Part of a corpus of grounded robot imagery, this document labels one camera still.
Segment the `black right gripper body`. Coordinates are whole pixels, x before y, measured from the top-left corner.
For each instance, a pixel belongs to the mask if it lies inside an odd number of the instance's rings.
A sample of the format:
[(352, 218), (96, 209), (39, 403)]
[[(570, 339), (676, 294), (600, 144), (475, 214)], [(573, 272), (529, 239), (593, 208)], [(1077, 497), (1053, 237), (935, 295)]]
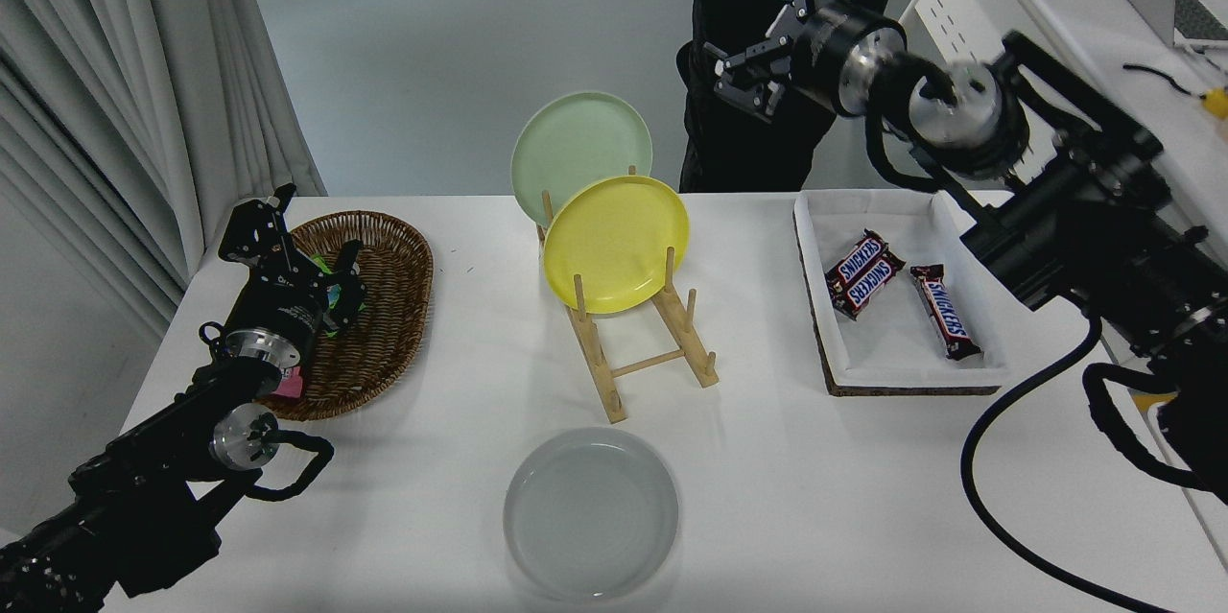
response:
[(791, 57), (790, 84), (826, 111), (865, 111), (853, 92), (853, 52), (885, 25), (880, 14), (845, 0), (828, 0), (799, 23)]

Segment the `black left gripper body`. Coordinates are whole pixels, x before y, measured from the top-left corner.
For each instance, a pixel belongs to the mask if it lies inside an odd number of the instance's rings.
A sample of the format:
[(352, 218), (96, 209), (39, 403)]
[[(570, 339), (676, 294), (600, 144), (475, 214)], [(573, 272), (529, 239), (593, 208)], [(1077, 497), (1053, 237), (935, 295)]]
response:
[(319, 337), (325, 287), (253, 276), (226, 319), (226, 351), (269, 362), (307, 362)]

